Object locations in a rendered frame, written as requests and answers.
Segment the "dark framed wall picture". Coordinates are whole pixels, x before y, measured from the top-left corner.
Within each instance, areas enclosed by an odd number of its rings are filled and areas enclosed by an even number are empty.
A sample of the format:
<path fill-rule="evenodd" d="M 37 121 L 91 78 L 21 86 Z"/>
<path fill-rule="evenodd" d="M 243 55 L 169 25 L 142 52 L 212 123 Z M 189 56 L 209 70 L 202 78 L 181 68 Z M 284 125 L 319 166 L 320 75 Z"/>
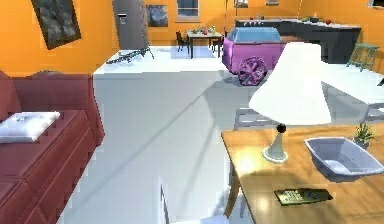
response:
<path fill-rule="evenodd" d="M 31 0 L 48 50 L 81 38 L 73 0 Z"/>

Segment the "white low table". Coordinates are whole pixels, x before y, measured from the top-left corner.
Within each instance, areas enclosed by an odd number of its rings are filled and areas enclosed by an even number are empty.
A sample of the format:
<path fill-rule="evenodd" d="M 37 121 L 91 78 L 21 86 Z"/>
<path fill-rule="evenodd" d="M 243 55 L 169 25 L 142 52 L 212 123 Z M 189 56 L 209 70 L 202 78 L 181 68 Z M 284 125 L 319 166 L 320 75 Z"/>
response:
<path fill-rule="evenodd" d="M 384 75 L 344 64 L 322 65 L 323 83 L 367 105 L 361 122 L 384 120 Z"/>

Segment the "blue framed wall picture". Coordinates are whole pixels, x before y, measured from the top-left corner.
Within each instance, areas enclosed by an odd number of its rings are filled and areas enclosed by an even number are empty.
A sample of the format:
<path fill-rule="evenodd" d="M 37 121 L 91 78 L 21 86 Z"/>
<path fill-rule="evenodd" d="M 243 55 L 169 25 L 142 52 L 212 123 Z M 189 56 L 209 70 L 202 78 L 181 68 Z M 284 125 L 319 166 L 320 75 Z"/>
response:
<path fill-rule="evenodd" d="M 168 26 L 168 10 L 166 5 L 147 5 L 146 15 L 149 27 Z"/>

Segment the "dark dining chair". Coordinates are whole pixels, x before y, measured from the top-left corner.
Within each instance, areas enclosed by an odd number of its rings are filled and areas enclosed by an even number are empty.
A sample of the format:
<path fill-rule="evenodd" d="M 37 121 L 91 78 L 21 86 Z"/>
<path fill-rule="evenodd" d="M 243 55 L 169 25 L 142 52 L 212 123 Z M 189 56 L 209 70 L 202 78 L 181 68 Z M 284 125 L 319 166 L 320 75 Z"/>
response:
<path fill-rule="evenodd" d="M 177 39 L 177 44 L 178 44 L 178 49 L 177 49 L 178 52 L 182 51 L 184 47 L 187 47 L 187 48 L 190 47 L 189 40 L 188 39 L 184 39 L 182 37 L 180 31 L 176 32 L 176 39 Z"/>
<path fill-rule="evenodd" d="M 220 49 L 220 47 L 223 45 L 224 38 L 227 37 L 228 32 L 224 31 L 224 36 L 219 40 L 214 40 L 211 45 L 212 52 L 215 52 L 216 49 Z"/>

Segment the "white dining table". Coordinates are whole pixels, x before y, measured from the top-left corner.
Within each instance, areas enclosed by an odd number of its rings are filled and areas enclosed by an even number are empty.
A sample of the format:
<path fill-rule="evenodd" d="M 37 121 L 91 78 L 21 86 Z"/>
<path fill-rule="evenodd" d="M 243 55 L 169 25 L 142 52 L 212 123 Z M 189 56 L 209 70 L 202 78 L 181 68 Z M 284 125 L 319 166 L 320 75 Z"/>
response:
<path fill-rule="evenodd" d="M 203 34 L 202 32 L 198 32 L 196 34 L 194 34 L 192 31 L 188 31 L 187 32 L 187 38 L 190 42 L 190 47 L 189 47 L 189 50 L 190 50 L 190 58 L 193 58 L 194 57 L 194 41 L 195 40 L 219 40 L 223 37 L 222 34 L 220 34 L 219 32 L 215 32 L 215 33 L 207 33 L 207 34 Z"/>

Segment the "grey metal chair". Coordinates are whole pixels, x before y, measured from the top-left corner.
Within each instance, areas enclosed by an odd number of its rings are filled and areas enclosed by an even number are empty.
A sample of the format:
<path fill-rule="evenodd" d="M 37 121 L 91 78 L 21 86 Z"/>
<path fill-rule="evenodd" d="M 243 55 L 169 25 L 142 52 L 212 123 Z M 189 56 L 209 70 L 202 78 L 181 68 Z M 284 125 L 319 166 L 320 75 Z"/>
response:
<path fill-rule="evenodd" d="M 239 108 L 235 113 L 234 130 L 240 128 L 277 126 L 278 122 L 259 114 L 250 108 Z"/>

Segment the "small potted plant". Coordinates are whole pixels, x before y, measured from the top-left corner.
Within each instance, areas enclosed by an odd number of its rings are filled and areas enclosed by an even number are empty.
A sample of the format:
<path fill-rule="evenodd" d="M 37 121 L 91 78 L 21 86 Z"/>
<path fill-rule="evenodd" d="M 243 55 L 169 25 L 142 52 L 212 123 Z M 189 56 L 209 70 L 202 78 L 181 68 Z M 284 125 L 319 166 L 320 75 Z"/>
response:
<path fill-rule="evenodd" d="M 367 123 L 360 123 L 356 127 L 356 135 L 353 137 L 354 142 L 363 149 L 367 149 L 372 139 L 374 139 L 374 135 L 371 126 Z"/>

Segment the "dark kitchen counter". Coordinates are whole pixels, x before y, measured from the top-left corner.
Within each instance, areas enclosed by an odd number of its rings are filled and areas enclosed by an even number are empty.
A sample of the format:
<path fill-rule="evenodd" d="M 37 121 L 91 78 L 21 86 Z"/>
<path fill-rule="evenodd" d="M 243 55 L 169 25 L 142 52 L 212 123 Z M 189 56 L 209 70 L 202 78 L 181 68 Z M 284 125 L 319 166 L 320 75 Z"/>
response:
<path fill-rule="evenodd" d="M 236 27 L 274 27 L 281 36 L 294 36 L 321 46 L 322 60 L 346 64 L 354 50 L 361 28 L 352 25 L 302 22 L 297 19 L 236 20 Z"/>

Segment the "wooden table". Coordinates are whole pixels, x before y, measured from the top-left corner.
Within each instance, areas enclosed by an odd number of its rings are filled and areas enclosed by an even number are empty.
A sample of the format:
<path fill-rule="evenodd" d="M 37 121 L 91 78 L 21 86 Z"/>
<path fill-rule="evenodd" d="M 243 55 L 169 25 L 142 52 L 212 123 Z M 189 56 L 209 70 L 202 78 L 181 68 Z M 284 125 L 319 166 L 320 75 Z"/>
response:
<path fill-rule="evenodd" d="M 354 182 L 328 181 L 312 163 L 304 144 L 308 138 L 350 137 L 354 125 L 291 128 L 284 133 L 284 164 L 273 164 L 262 150 L 275 138 L 274 129 L 221 133 L 234 167 L 224 214 L 232 213 L 239 192 L 245 196 L 253 224 L 384 224 L 384 174 Z M 331 200 L 299 206 L 282 206 L 276 189 L 324 188 Z"/>

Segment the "black remote control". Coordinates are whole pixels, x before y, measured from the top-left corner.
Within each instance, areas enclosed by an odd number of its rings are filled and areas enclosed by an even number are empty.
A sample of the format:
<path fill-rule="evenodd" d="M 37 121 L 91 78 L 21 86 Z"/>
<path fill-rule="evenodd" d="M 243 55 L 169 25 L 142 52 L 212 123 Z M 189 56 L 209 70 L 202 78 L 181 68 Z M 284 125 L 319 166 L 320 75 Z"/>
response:
<path fill-rule="evenodd" d="M 284 189 L 275 190 L 274 194 L 282 206 L 311 204 L 333 199 L 326 189 Z"/>

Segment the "purple cart with wheel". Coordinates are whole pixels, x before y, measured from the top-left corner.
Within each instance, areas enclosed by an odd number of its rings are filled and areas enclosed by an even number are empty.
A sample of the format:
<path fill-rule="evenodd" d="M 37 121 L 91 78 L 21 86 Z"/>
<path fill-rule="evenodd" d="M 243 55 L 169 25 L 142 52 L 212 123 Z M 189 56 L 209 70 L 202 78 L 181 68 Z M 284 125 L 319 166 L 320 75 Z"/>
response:
<path fill-rule="evenodd" d="M 286 41 L 274 27 L 235 27 L 223 40 L 222 63 L 243 86 L 258 86 L 273 70 Z"/>

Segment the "dark red sofa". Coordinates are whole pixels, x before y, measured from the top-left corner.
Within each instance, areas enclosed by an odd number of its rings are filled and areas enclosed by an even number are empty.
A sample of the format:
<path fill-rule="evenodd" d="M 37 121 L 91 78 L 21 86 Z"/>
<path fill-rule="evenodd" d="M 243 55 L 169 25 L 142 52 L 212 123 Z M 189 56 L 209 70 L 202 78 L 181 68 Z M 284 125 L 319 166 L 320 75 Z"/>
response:
<path fill-rule="evenodd" d="M 33 143 L 0 143 L 0 224 L 55 224 L 104 129 L 90 75 L 0 71 L 0 123 L 19 112 L 60 117 Z"/>

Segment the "grey rectangular bin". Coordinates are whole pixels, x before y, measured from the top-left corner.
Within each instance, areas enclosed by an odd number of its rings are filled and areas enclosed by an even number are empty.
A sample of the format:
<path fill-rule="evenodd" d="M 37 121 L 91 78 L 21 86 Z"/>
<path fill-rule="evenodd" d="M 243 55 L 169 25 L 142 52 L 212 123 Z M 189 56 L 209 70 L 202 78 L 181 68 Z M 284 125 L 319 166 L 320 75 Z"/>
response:
<path fill-rule="evenodd" d="M 384 165 L 345 137 L 315 137 L 304 140 L 317 170 L 330 182 L 354 182 L 384 173 Z"/>

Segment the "teal stool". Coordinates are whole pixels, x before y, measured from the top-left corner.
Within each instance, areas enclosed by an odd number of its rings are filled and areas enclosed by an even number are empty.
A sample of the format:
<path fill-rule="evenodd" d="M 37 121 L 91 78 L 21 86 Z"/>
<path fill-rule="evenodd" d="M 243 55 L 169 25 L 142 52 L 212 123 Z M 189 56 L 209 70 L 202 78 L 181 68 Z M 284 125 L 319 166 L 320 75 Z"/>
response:
<path fill-rule="evenodd" d="M 346 66 L 358 67 L 360 71 L 363 71 L 364 69 L 372 71 L 378 50 L 379 46 L 367 43 L 357 43 Z"/>

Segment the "window with white frame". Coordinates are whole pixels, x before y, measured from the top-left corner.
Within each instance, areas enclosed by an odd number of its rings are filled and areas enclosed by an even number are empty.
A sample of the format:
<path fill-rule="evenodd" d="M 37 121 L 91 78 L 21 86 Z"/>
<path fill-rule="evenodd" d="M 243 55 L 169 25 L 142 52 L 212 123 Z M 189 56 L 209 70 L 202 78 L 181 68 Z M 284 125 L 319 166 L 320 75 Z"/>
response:
<path fill-rule="evenodd" d="M 199 0 L 176 0 L 178 22 L 199 22 Z"/>

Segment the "white table lamp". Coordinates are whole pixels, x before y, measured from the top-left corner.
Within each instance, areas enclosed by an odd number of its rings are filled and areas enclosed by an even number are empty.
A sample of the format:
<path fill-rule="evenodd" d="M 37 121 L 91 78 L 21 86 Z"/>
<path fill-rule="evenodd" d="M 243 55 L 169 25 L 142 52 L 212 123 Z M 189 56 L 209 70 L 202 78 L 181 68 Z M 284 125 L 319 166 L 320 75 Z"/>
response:
<path fill-rule="evenodd" d="M 287 126 L 323 125 L 331 114 L 322 89 L 324 63 L 321 46 L 290 42 L 266 82 L 253 94 L 249 108 L 278 123 L 272 144 L 262 156 L 272 163 L 285 163 L 288 154 L 282 145 Z"/>

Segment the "grey fridge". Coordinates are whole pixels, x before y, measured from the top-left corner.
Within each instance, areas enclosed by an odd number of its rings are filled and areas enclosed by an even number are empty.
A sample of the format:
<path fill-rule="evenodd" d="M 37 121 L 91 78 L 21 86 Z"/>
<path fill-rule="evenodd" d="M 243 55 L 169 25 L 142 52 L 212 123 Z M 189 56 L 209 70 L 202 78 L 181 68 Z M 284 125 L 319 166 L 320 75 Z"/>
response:
<path fill-rule="evenodd" d="M 121 50 L 138 50 L 148 46 L 144 0 L 112 0 Z"/>

